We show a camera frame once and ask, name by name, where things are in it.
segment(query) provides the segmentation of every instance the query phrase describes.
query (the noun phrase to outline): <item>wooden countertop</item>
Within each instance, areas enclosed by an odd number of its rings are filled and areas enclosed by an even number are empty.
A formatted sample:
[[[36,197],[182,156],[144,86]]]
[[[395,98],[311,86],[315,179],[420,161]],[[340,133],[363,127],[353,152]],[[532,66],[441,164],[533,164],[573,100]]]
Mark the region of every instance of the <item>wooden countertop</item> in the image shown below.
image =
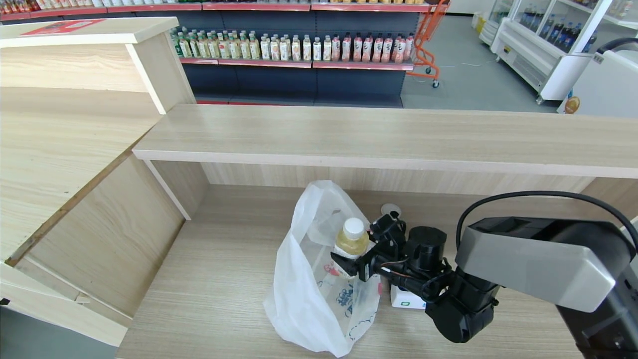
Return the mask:
[[[140,43],[179,23],[176,17],[134,17],[107,19],[70,33],[21,36],[57,21],[0,26],[0,49],[7,47],[87,45],[97,43]]]
[[[66,213],[161,117],[147,93],[118,91],[1,88],[0,107],[2,261]]]
[[[139,158],[638,178],[638,122],[527,112],[175,106]]]
[[[265,315],[277,249],[303,188],[210,186],[149,288],[116,358],[333,358],[283,341]],[[367,218],[398,204],[408,228],[446,231],[453,261],[460,213],[482,196],[349,192]],[[467,219],[501,215],[579,217],[573,201],[510,199]],[[371,329],[348,358],[580,358],[554,305],[509,289],[497,295],[494,321],[466,344],[443,338],[420,310],[390,306],[386,287]]]

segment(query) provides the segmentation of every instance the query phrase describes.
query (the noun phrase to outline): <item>white bottle cap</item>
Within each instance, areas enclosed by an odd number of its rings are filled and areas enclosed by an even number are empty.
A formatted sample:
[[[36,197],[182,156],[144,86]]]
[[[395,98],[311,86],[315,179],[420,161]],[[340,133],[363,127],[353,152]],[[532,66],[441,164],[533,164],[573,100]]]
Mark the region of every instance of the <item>white bottle cap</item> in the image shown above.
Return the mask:
[[[358,240],[363,236],[365,231],[366,228],[363,225],[363,221],[359,218],[349,218],[343,224],[343,234],[345,234],[349,240]]]

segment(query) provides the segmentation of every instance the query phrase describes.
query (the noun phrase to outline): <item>gray floor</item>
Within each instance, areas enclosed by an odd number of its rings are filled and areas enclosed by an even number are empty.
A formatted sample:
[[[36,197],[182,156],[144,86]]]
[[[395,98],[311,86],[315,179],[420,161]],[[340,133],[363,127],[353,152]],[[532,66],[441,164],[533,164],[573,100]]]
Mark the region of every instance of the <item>gray floor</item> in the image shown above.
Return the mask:
[[[418,109],[554,112],[558,103],[536,105],[536,94],[478,39],[470,17],[445,17],[427,48],[441,67],[441,86],[406,76],[403,105]],[[102,359],[115,348],[21,314],[0,309],[2,359]]]

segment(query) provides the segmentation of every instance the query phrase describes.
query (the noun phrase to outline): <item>orange shopping basket cart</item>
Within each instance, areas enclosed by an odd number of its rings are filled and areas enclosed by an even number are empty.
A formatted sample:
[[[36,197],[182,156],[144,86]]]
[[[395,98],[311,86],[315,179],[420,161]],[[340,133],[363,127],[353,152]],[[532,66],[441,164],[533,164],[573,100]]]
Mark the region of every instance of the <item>orange shopping basket cart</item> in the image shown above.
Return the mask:
[[[445,12],[450,7],[450,0],[439,0],[436,4],[431,4],[426,12],[421,13],[417,33],[414,38],[414,54],[412,61],[414,66],[426,66],[425,73],[414,71],[407,72],[408,75],[418,77],[428,77],[433,79],[432,87],[439,86],[439,68],[434,64],[434,54],[425,49],[424,44],[432,38],[434,31],[443,19]]]

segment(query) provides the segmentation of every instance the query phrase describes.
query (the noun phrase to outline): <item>red sign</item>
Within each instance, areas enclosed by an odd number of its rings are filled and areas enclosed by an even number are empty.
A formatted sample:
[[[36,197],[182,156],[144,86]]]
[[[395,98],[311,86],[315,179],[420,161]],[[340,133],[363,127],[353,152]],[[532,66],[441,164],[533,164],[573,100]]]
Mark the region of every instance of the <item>red sign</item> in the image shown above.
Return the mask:
[[[66,34],[77,29],[82,29],[83,27],[87,27],[89,25],[96,24],[98,22],[102,22],[106,19],[93,19],[93,20],[67,20],[67,21],[58,21],[54,22],[51,25],[47,25],[45,27],[41,27],[39,29],[31,30],[28,33],[24,33],[20,36],[27,35],[46,35],[46,34]]]

